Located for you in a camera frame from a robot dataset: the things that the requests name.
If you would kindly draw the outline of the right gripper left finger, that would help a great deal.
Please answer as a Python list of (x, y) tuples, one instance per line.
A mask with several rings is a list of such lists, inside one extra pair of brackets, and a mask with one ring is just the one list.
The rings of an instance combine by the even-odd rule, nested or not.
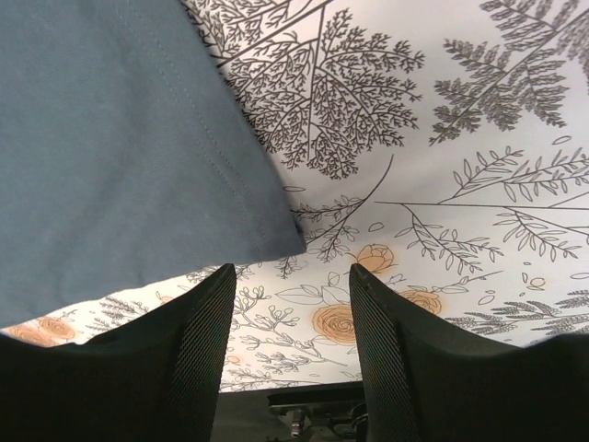
[(86, 343), (1, 339), (5, 441), (207, 441), (237, 278), (192, 290)]

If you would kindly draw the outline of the grey blue t shirt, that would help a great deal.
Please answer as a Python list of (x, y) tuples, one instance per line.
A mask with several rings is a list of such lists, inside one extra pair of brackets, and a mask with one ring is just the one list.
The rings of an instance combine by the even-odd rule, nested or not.
[(1, 323), (305, 251), (178, 1), (1, 5)]

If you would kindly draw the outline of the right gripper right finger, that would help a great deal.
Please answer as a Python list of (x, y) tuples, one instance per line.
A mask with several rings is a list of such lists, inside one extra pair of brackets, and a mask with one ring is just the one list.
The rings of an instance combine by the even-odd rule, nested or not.
[(587, 439), (585, 335), (499, 343), (417, 306), (358, 264), (349, 290), (370, 440)]

